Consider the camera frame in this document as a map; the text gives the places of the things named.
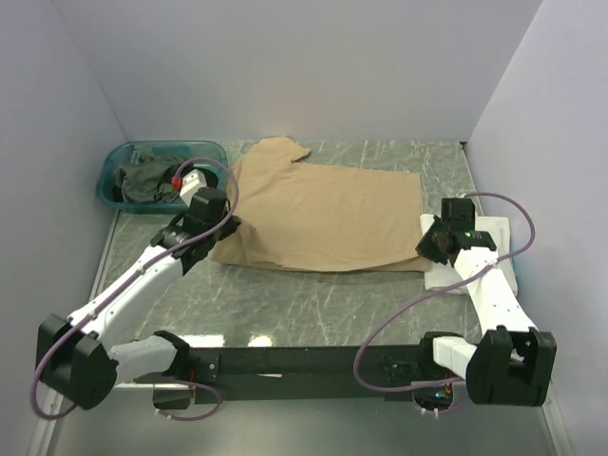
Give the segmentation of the beige t shirt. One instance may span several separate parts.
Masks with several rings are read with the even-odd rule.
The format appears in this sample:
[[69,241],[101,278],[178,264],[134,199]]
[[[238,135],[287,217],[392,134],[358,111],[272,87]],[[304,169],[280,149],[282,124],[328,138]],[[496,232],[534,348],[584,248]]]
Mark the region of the beige t shirt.
[[241,224],[212,259],[226,265],[342,273],[426,272],[417,173],[309,163],[289,138],[264,139],[233,168]]

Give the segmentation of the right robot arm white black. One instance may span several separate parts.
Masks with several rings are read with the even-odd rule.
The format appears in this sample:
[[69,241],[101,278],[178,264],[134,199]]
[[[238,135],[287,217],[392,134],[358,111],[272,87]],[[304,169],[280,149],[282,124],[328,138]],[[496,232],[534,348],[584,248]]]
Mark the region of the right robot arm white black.
[[444,198],[416,251],[458,275],[455,285],[466,288],[482,330],[478,344],[455,333],[426,333],[416,358],[418,371],[429,379],[446,371],[459,376],[477,405],[541,406],[557,342],[519,304],[500,267],[508,257],[500,255],[489,232],[478,228],[473,200]]

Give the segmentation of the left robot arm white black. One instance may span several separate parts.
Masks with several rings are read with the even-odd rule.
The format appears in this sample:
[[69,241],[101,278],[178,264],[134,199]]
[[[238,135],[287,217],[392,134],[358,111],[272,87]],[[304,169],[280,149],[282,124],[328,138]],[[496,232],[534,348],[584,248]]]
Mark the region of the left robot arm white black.
[[150,241],[139,259],[69,317],[50,315],[39,327],[30,402],[37,387],[56,390],[81,409],[97,407],[114,386],[158,373],[177,382],[190,371],[190,347],[167,331],[120,345],[117,340],[161,291],[207,258],[239,226],[220,189],[203,186]]

